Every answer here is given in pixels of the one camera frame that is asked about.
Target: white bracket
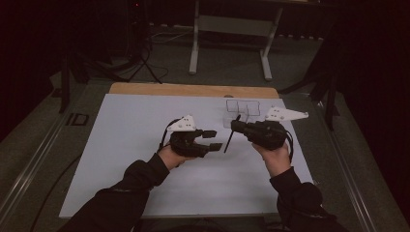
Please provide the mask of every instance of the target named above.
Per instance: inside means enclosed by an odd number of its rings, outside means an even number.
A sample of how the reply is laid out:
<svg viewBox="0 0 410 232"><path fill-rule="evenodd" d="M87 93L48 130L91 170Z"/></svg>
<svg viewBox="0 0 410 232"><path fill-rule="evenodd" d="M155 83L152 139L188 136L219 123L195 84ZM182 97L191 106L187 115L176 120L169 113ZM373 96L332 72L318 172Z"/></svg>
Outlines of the white bracket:
<svg viewBox="0 0 410 232"><path fill-rule="evenodd" d="M290 109L285 109L285 108L279 108L276 106L273 106L269 109L268 113L265 116L266 121L291 121L291 120L296 120L296 119L303 119L307 118L308 113L302 113Z"/></svg>
<svg viewBox="0 0 410 232"><path fill-rule="evenodd" d="M193 121L192 115L187 115L180 119L179 121L175 122L171 126L169 126L167 131L195 131L196 125Z"/></svg>

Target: person's left arm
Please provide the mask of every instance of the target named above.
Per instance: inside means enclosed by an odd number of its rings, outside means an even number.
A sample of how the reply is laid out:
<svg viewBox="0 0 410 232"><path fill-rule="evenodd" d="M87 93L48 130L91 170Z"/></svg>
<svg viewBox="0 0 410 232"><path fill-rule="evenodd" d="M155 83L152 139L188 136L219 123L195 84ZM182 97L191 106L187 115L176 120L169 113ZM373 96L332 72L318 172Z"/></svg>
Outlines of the person's left arm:
<svg viewBox="0 0 410 232"><path fill-rule="evenodd" d="M59 231L130 232L144 212L150 190L186 160L192 158L178 156L165 146L148 162L135 161L122 181L98 191Z"/></svg>

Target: person's right hand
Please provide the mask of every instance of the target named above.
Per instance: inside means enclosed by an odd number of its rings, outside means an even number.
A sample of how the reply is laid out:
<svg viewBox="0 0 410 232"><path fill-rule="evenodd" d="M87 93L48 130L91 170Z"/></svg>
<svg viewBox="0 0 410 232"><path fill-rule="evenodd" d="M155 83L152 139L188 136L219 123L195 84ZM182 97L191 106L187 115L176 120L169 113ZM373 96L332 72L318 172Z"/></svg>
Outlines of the person's right hand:
<svg viewBox="0 0 410 232"><path fill-rule="evenodd" d="M274 151L252 143L253 148L262 156L271 177L275 177L290 168L289 151L286 143Z"/></svg>

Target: sleeve cuff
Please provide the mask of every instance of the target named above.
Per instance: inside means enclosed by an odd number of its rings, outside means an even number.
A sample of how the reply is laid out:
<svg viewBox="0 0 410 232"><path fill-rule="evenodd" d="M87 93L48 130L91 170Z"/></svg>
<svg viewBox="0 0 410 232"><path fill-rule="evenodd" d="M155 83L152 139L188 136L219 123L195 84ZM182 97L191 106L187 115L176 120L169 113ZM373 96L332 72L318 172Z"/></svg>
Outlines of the sleeve cuff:
<svg viewBox="0 0 410 232"><path fill-rule="evenodd" d="M301 185L301 181L296 175L293 166L276 177L271 178L270 182L279 195L291 194Z"/></svg>
<svg viewBox="0 0 410 232"><path fill-rule="evenodd" d="M148 165L154 170L156 174L156 182L154 183L155 186L159 186L168 176L169 170L165 166L165 163L163 163L162 159L160 156L158 156L157 153L155 153L151 159L148 161Z"/></svg>

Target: person's right arm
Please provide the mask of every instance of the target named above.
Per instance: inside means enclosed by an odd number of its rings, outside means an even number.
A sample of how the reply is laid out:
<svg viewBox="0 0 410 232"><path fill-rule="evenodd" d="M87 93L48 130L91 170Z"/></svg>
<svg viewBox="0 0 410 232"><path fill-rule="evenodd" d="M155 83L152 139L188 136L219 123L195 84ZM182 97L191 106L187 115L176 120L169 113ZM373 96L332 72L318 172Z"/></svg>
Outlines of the person's right arm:
<svg viewBox="0 0 410 232"><path fill-rule="evenodd" d="M282 223L291 231L347 231L322 208L322 193L312 183L301 183L290 164L287 144L269 151L256 144L253 148L262 156L278 192L278 212Z"/></svg>

